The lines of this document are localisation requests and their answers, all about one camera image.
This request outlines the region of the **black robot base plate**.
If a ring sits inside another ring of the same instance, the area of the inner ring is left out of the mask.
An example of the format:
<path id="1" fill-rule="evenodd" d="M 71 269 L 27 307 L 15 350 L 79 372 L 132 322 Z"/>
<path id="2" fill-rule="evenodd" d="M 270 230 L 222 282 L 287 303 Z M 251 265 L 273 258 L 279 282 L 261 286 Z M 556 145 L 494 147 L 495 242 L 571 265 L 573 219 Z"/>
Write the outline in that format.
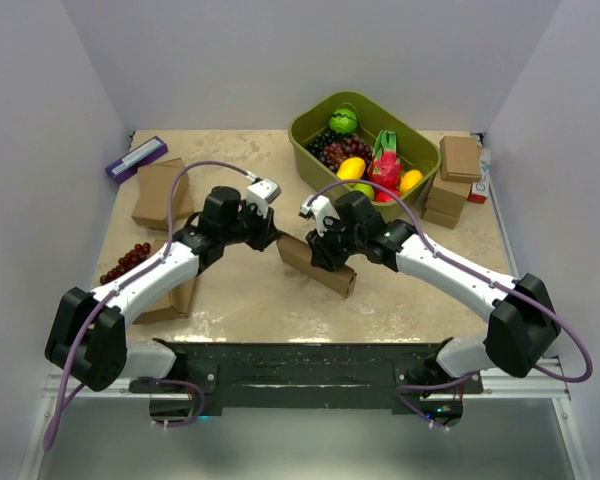
<path id="1" fill-rule="evenodd" d="M 480 394 L 473 374 L 446 387 L 442 399 L 422 391 L 444 385 L 433 368 L 438 343 L 184 343 L 171 342 L 176 362 L 167 384 L 134 380 L 134 394 L 150 394 L 154 419 L 181 419 L 188 406 L 207 416 L 226 408 L 379 409 L 409 414 L 413 408 L 444 425 L 458 421 L 462 398 Z"/>

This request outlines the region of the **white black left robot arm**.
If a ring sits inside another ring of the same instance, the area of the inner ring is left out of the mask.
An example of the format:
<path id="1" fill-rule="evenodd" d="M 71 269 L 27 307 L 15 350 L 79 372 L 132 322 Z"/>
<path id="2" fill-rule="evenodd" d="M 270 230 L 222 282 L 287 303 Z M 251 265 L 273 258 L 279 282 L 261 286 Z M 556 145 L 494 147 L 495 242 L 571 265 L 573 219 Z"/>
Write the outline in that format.
<path id="1" fill-rule="evenodd" d="M 120 278 L 90 291 L 74 287 L 61 298 L 44 355 L 93 391 L 119 378 L 152 378 L 165 392 L 180 390 L 187 368 L 164 342 L 130 343 L 133 322 L 160 298 L 197 278 L 226 247 L 263 251 L 279 236 L 271 207 L 280 187 L 264 179 L 240 194 L 219 186 L 207 195 L 197 224 L 178 230 L 156 254 Z"/>

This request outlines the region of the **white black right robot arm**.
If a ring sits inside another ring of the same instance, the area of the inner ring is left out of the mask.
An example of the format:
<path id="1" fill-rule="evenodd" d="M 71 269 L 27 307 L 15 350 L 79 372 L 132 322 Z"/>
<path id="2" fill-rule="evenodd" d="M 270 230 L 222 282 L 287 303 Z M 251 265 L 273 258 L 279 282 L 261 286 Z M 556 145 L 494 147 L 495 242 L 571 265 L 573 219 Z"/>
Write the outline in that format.
<path id="1" fill-rule="evenodd" d="M 548 316 L 552 304 L 544 283 L 527 274 L 516 280 L 487 269 L 439 246 L 402 219 L 387 222 L 362 193 L 336 201 L 308 197 L 303 218 L 316 222 L 306 236 L 313 266 L 333 272 L 352 255 L 422 280 L 464 304 L 487 325 L 471 337 L 443 341 L 407 377 L 439 393 L 449 392 L 461 377 L 497 367 L 523 378 L 560 333 Z"/>

